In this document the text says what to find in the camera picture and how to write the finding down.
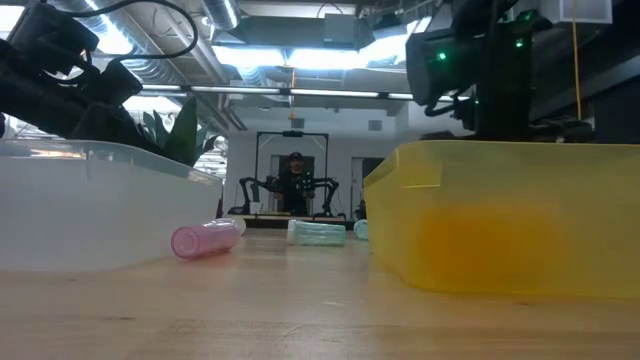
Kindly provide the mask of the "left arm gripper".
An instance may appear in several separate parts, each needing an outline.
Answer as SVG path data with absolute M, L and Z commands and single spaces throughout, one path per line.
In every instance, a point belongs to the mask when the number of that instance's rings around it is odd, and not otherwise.
M 82 88 L 100 71 L 98 37 L 47 3 L 29 3 L 0 38 L 0 113 L 62 138 L 102 141 L 167 153 L 122 107 L 91 103 Z

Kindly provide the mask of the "clear plastic bin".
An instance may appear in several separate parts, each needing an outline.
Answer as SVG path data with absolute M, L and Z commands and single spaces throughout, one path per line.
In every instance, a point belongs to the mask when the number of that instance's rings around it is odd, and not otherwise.
M 0 271 L 110 270 L 168 257 L 214 219 L 223 181 L 107 142 L 0 140 Z

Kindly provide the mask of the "pink pill bottle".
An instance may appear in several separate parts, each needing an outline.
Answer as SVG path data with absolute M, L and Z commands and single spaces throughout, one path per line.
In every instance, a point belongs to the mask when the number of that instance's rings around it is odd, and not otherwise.
M 173 253 L 185 260 L 229 252 L 241 239 L 232 220 L 221 219 L 206 224 L 182 226 L 171 236 Z

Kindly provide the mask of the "yellow plastic bin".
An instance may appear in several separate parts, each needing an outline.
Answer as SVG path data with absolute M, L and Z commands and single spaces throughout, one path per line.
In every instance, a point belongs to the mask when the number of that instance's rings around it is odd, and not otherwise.
M 372 252 L 411 285 L 640 298 L 640 145 L 419 141 L 364 185 Z

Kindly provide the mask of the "green plant in white pot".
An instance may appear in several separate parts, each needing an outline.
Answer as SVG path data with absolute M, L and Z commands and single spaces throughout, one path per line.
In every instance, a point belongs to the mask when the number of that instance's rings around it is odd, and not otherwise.
M 193 167 L 202 155 L 214 148 L 219 137 L 206 127 L 198 128 L 197 110 L 197 99 L 187 100 L 170 131 L 165 128 L 163 118 L 156 111 L 152 114 L 144 112 L 141 130 L 167 157 Z

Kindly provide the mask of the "person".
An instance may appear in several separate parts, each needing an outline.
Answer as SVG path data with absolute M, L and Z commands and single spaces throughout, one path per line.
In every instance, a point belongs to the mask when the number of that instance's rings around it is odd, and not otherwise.
M 279 173 L 279 191 L 275 194 L 281 203 L 282 211 L 293 216 L 309 214 L 308 201 L 315 197 L 310 187 L 312 175 L 305 170 L 304 157 L 300 152 L 288 156 L 285 169 Z

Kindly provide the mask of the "ceiling tube light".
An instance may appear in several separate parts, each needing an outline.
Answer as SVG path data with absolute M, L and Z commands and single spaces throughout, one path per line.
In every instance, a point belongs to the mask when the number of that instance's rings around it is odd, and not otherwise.
M 404 101 L 409 101 L 413 99 L 413 96 L 410 93 L 391 93 L 391 92 L 354 91 L 354 90 L 327 90 L 327 89 L 308 89 L 308 88 L 143 84 L 142 90 L 152 91 L 152 92 L 168 92 L 168 93 L 198 92 L 198 93 L 220 93 L 220 94 L 238 94 L 238 95 L 316 96 L 316 97 L 363 98 L 363 99 L 404 100 Z

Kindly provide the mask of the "silver ceiling duct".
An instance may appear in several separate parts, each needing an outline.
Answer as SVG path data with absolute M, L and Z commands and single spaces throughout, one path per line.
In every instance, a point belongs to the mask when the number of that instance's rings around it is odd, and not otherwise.
M 241 22 L 237 0 L 201 0 L 204 13 L 216 30 L 232 30 Z

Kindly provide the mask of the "black metal table frame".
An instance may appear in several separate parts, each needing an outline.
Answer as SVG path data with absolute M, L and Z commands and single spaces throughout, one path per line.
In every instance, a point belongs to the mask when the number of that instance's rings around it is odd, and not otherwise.
M 255 228 L 255 229 L 287 229 L 289 219 L 288 218 L 277 218 L 277 219 L 266 219 L 266 218 L 245 218 L 244 219 L 247 228 Z M 354 221 L 343 221 L 338 218 L 331 218 L 326 221 L 326 224 L 333 225 L 344 225 L 347 231 L 351 231 L 355 224 Z

